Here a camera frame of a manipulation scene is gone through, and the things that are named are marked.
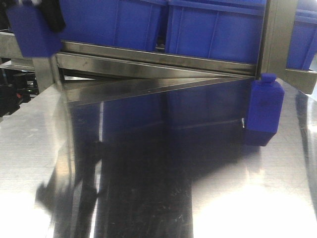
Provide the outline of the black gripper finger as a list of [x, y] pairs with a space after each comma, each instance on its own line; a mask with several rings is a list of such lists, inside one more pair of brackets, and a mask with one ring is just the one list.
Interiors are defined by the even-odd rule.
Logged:
[[49, 28], [53, 32], [62, 32], [65, 27], [65, 21], [60, 8], [59, 0], [42, 0], [37, 8], [42, 13]]

